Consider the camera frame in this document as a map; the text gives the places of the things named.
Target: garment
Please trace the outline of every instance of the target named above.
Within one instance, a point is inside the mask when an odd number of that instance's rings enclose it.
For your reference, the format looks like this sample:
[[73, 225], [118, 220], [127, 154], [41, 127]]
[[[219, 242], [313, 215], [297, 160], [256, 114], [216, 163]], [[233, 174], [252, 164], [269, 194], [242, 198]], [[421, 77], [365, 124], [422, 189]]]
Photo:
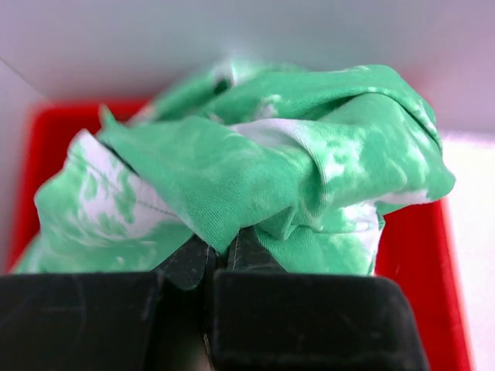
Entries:
[[145, 271], [194, 233], [225, 255], [254, 226], [287, 271], [369, 274], [382, 216], [455, 181], [431, 107], [386, 66], [231, 61], [101, 120], [37, 192], [17, 271]]

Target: tie-dye fabric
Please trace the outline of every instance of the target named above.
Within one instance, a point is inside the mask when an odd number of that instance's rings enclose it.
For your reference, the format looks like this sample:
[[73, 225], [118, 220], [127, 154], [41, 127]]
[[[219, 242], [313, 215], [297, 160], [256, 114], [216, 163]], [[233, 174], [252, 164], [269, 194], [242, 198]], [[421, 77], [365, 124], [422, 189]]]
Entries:
[[369, 274], [382, 216], [454, 184], [432, 109], [386, 66], [232, 62], [101, 118], [38, 191], [17, 271], [144, 271], [193, 233], [225, 254], [254, 225], [288, 271]]

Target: green and white cloth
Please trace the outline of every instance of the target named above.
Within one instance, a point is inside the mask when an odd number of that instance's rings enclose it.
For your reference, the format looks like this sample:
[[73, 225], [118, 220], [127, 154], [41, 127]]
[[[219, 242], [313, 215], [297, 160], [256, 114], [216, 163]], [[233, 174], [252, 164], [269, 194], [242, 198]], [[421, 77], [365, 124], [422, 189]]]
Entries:
[[455, 181], [431, 107], [386, 66], [232, 61], [101, 119], [37, 192], [18, 272], [146, 271], [194, 233], [225, 254], [255, 226], [288, 271], [369, 274], [382, 216]]

